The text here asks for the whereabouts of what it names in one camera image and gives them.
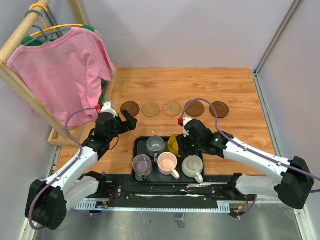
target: wooden coaster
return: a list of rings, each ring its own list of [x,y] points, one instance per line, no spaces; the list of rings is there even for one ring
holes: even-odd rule
[[[138,115],[138,113],[140,112],[140,107],[139,104],[136,103],[135,101],[127,101],[124,104],[122,104],[121,108],[120,108],[120,112],[122,114],[122,116],[124,115],[122,113],[122,110],[127,110],[128,113],[131,115],[131,117],[135,117]]]
[[[194,101],[193,103],[191,103],[188,108],[186,109],[186,114],[188,114],[190,117],[199,117],[201,116],[205,111],[205,107],[204,105],[199,102],[199,101]]]
[[[226,116],[228,116],[229,107],[227,104],[225,104],[222,101],[215,101],[212,103],[212,105],[214,106],[216,113],[218,114],[218,119],[223,119]],[[213,109],[211,107],[210,107],[209,111],[210,111],[211,115],[215,117],[215,112],[213,111]]]
[[[160,107],[155,102],[147,102],[142,106],[142,113],[147,117],[153,117],[159,113]]]
[[[181,106],[177,101],[167,101],[163,105],[162,111],[169,117],[175,117],[181,113]]]

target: red connector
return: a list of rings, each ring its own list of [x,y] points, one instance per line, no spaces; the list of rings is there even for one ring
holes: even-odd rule
[[[179,124],[180,126],[183,126],[183,125],[184,125],[184,119],[180,117],[180,118],[178,119],[178,124]]]
[[[102,109],[102,105],[97,105],[97,106],[95,106],[95,110],[101,110]]]

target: metal floor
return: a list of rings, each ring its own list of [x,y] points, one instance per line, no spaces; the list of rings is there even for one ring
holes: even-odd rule
[[[243,218],[225,213],[107,211],[100,217],[69,212],[55,231],[34,240],[301,240],[294,210],[283,204],[256,204]]]

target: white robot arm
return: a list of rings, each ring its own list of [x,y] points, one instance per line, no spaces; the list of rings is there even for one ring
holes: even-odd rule
[[[81,200],[97,192],[99,177],[85,176],[84,172],[98,162],[110,149],[110,142],[128,131],[136,129],[138,120],[122,110],[122,121],[111,102],[98,106],[101,113],[76,155],[58,172],[45,180],[35,180],[29,189],[25,216],[42,226],[55,230],[65,219],[67,212]]]
[[[183,126],[183,134],[176,139],[181,156],[195,155],[196,151],[201,150],[205,154],[240,162],[265,174],[265,176],[234,174],[229,184],[231,195],[271,196],[279,198],[289,207],[295,209],[304,207],[314,185],[314,179],[286,167],[293,166],[310,173],[302,158],[295,156],[291,160],[266,153],[226,132],[212,133],[200,120],[190,117],[183,118],[179,124]]]

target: wooden frame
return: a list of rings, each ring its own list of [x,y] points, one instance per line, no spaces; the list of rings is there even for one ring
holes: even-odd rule
[[[69,7],[77,24],[88,24],[79,0],[68,0]]]
[[[39,0],[37,3],[42,4],[43,6],[48,6],[51,0]],[[87,23],[87,20],[84,15],[84,11],[79,3],[79,0],[68,0],[70,9],[74,18],[80,24]],[[33,8],[34,10],[42,13],[44,9],[40,6]],[[14,51],[19,47],[21,41],[28,34],[31,27],[35,24],[39,14],[36,12],[29,13],[17,27],[11,37],[0,49],[0,78],[4,80],[6,84],[17,93],[27,104],[41,117],[43,117],[53,128],[52,133],[48,139],[49,143],[55,146],[66,146],[65,142],[68,141],[68,136],[65,132],[65,127],[61,122],[50,112],[47,107],[34,95],[30,89],[23,83],[23,81],[7,66],[7,62]],[[116,73],[113,75],[112,82],[108,84],[106,88],[105,98],[110,99],[112,88],[115,84],[117,77],[118,67],[116,68]],[[75,134],[76,139],[81,140],[82,138],[79,135],[88,135],[89,132],[79,133],[79,131],[85,131],[86,126],[78,127],[78,131],[71,131],[71,135]]]

